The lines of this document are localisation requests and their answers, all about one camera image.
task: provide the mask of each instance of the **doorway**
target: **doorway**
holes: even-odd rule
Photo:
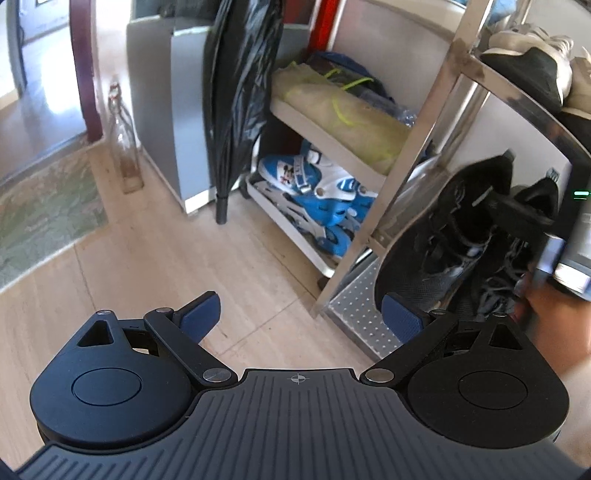
[[[70,0],[6,4],[0,30],[8,32],[20,97],[0,110],[0,185],[69,147],[79,148],[87,130],[72,51]]]

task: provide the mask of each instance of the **black circular pad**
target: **black circular pad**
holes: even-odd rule
[[[109,407],[131,400],[142,388],[140,378],[123,368],[98,368],[76,379],[72,391],[78,400]]]
[[[540,354],[490,346],[423,366],[407,394],[415,415],[435,432],[492,449],[552,437],[569,401]]]
[[[503,372],[481,371],[467,374],[458,382],[465,400],[476,407],[505,410],[519,405],[527,397],[527,387],[517,377]]]
[[[103,344],[87,346],[86,337],[74,337],[31,389],[31,409],[50,440],[89,449],[134,445],[171,427],[189,407],[191,385],[183,370],[134,351],[115,316],[108,320],[109,332],[103,318],[97,322],[104,338],[92,338]]]

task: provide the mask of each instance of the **wooden floor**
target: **wooden floor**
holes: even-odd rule
[[[187,219],[156,173],[120,193],[105,147],[88,153],[109,225],[0,294],[0,458],[16,468],[41,445],[28,395],[36,376],[96,310],[142,317],[205,290],[222,320],[202,345],[242,375],[246,367],[351,367],[367,358],[334,324],[313,319],[318,272],[253,202],[230,199]]]

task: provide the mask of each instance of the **crosshair logo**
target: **crosshair logo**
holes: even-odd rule
[[[299,385],[299,384],[305,382],[306,380],[308,380],[308,378],[304,377],[303,375],[297,374],[297,375],[294,375],[293,377],[291,377],[290,380],[293,383],[297,383]]]

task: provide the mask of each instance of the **perforated metal tray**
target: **perforated metal tray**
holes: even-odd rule
[[[380,260],[374,261],[324,312],[373,359],[382,359],[401,345],[375,307],[374,284],[379,265]]]

